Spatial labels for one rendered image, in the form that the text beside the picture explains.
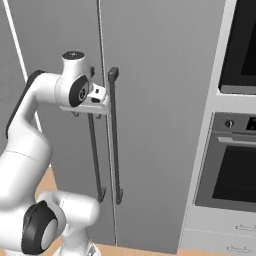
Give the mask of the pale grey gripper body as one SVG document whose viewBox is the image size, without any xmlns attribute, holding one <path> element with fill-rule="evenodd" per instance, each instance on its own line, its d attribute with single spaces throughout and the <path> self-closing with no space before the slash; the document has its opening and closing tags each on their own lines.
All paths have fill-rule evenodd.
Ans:
<svg viewBox="0 0 256 256">
<path fill-rule="evenodd" d="M 103 100 L 87 97 L 86 100 L 77 107 L 61 106 L 60 109 L 69 112 L 107 115 L 109 113 L 109 96 L 106 95 Z"/>
</svg>

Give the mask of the grey fridge door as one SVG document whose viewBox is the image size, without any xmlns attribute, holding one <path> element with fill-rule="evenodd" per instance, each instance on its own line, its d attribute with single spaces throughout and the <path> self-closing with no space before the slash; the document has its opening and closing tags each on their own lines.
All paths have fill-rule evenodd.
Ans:
<svg viewBox="0 0 256 256">
<path fill-rule="evenodd" d="M 8 0 L 22 57 L 28 73 L 36 70 L 60 74 L 67 51 L 86 54 L 95 68 L 93 82 L 103 86 L 96 0 Z M 96 243 L 115 243 L 107 117 L 94 117 L 97 150 L 91 147 L 85 113 L 74 116 L 56 105 L 38 108 L 42 131 L 53 147 L 52 168 L 57 188 L 98 196 L 93 156 L 98 156 L 101 186 L 106 189 L 97 222 L 88 228 Z"/>
<path fill-rule="evenodd" d="M 178 247 L 225 0 L 100 0 L 120 246 Z"/>
</svg>

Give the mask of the steel built-in oven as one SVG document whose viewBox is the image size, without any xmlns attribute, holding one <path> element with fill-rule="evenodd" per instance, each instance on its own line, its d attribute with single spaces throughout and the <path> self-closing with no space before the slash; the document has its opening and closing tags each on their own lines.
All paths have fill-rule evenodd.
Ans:
<svg viewBox="0 0 256 256">
<path fill-rule="evenodd" d="M 227 119 L 234 121 L 232 128 L 225 126 Z M 256 116 L 213 114 L 195 205 L 256 212 L 256 147 L 220 143 L 217 137 L 256 142 Z"/>
</svg>

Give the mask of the white drawer front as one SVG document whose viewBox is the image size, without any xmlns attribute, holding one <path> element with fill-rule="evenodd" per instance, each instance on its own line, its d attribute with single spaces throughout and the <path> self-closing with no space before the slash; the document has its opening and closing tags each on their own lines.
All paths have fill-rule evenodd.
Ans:
<svg viewBox="0 0 256 256">
<path fill-rule="evenodd" d="M 256 213 L 191 206 L 184 216 L 182 235 L 185 230 L 198 230 L 256 238 L 256 232 L 235 229 L 239 223 L 256 225 Z"/>
<path fill-rule="evenodd" d="M 253 253 L 239 253 L 227 251 L 227 246 L 244 247 L 252 249 Z M 242 256 L 256 256 L 256 238 L 219 232 L 206 232 L 198 230 L 185 230 L 180 238 L 180 249 L 199 250 L 223 254 L 236 254 Z"/>
</svg>

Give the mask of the black built-in microwave oven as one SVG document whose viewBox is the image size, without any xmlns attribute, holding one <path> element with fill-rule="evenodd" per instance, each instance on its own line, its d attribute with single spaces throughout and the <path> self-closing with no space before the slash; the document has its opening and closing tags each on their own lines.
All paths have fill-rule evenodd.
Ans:
<svg viewBox="0 0 256 256">
<path fill-rule="evenodd" d="M 256 95 L 256 0 L 237 0 L 219 90 Z"/>
</svg>

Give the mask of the white tall cabinet frame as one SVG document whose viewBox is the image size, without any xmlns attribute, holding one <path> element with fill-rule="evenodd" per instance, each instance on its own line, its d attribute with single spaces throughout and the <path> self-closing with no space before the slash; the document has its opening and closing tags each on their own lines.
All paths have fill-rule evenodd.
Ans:
<svg viewBox="0 0 256 256">
<path fill-rule="evenodd" d="M 214 65 L 211 74 L 210 86 L 207 95 L 205 111 L 200 131 L 200 137 L 197 146 L 196 157 L 194 161 L 191 183 L 186 203 L 186 210 L 195 205 L 198 181 L 202 169 L 202 161 L 205 156 L 205 147 L 209 130 L 212 123 L 212 117 L 215 112 L 242 113 L 256 116 L 256 95 L 248 94 L 227 94 L 219 90 L 219 80 L 221 76 L 222 65 L 224 63 L 225 52 L 229 34 L 231 31 L 232 20 L 235 12 L 237 0 L 226 0 L 221 22 L 220 34 L 217 43 L 217 49 L 214 59 Z M 178 246 L 177 256 L 183 256 L 185 252 L 201 256 L 203 252 L 199 250 L 184 250 Z"/>
</svg>

